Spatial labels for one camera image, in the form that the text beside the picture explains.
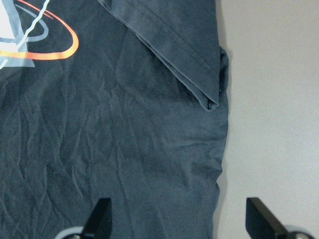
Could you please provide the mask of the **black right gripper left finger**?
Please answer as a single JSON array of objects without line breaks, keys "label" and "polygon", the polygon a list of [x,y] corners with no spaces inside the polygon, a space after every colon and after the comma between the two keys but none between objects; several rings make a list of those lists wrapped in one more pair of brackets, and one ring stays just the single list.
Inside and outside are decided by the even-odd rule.
[{"label": "black right gripper left finger", "polygon": [[111,199],[101,198],[83,228],[84,239],[109,239],[111,237]]}]

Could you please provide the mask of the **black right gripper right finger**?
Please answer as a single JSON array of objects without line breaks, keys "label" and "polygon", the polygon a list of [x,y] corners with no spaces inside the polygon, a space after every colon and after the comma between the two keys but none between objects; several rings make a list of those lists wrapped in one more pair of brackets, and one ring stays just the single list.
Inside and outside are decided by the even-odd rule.
[{"label": "black right gripper right finger", "polygon": [[245,228],[251,239],[294,238],[258,197],[246,199]]}]

